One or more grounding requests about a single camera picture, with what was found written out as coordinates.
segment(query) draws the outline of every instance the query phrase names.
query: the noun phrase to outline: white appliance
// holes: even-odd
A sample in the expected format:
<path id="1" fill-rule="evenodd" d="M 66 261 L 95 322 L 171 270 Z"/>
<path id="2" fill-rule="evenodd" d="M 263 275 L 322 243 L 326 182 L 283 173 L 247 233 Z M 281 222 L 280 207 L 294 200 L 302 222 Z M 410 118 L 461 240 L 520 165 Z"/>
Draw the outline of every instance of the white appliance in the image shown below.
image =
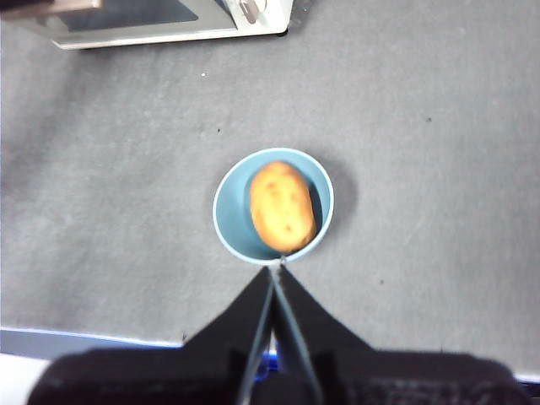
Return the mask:
<path id="1" fill-rule="evenodd" d="M 55 0 L 10 9 L 62 49 L 190 41 L 287 30 L 293 0 Z"/>

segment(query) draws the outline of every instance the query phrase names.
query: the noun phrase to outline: potato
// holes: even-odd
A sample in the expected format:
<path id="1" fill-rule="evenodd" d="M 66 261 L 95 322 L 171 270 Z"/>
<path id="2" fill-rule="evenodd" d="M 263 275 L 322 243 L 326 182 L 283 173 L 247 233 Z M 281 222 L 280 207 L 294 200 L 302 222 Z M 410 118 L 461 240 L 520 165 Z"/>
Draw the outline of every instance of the potato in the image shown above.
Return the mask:
<path id="1" fill-rule="evenodd" d="M 315 236 L 310 191 L 291 165 L 276 161 L 264 166 L 251 183 L 250 199 L 255 229 L 276 251 L 297 251 Z"/>

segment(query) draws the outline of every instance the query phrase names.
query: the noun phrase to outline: gray countertop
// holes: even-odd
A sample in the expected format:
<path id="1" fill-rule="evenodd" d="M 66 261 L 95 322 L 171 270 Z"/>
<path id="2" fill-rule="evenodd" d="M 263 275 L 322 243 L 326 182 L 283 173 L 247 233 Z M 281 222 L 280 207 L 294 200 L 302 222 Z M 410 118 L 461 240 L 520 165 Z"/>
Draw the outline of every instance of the gray countertop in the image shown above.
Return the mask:
<path id="1" fill-rule="evenodd" d="M 221 177 L 288 146 L 335 186 L 290 265 L 333 315 L 540 375 L 539 38 L 537 0 L 304 0 L 283 38 L 93 51 L 3 24 L 2 324 L 192 335 L 258 269 L 213 230 Z"/>

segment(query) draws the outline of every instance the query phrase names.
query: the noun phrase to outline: oven door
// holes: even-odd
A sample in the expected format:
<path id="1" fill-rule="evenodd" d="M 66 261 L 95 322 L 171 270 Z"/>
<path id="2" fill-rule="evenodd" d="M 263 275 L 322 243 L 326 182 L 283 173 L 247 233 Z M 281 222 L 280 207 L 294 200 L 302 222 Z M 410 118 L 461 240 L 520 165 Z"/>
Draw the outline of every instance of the oven door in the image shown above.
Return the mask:
<path id="1" fill-rule="evenodd" d="M 56 0 L 79 8 L 19 17 L 63 49 L 284 32 L 293 0 Z"/>

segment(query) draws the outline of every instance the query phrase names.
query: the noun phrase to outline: blue bowl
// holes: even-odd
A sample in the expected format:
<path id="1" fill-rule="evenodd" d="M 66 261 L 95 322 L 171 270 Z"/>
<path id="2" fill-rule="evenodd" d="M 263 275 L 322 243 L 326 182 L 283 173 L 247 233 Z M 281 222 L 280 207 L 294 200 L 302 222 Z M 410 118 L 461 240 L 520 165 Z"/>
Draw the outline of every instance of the blue bowl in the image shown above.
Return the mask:
<path id="1" fill-rule="evenodd" d="M 304 248 L 285 257 L 302 257 L 322 240 L 334 209 L 334 190 L 327 172 L 308 154 L 290 148 L 263 149 L 242 159 L 225 175 L 213 199 L 213 226 L 219 240 L 245 262 L 267 266 L 279 263 L 282 253 L 266 245 L 258 235 L 250 213 L 250 187 L 255 174 L 266 164 L 281 160 L 304 177 L 310 190 L 317 226 L 315 238 Z"/>

